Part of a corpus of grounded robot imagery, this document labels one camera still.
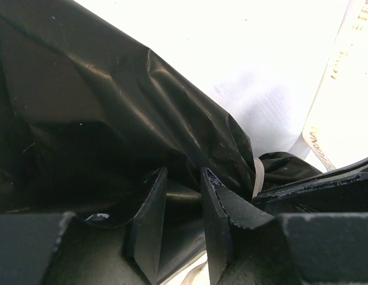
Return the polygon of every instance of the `white rubber band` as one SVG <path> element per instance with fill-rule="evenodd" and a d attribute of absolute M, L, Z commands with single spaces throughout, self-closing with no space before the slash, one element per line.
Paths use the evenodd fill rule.
<path fill-rule="evenodd" d="M 265 168 L 261 160 L 257 157 L 254 157 L 254 166 L 255 166 L 255 183 L 252 198 L 256 197 L 258 193 L 262 191 L 263 181 L 265 180 Z"/>

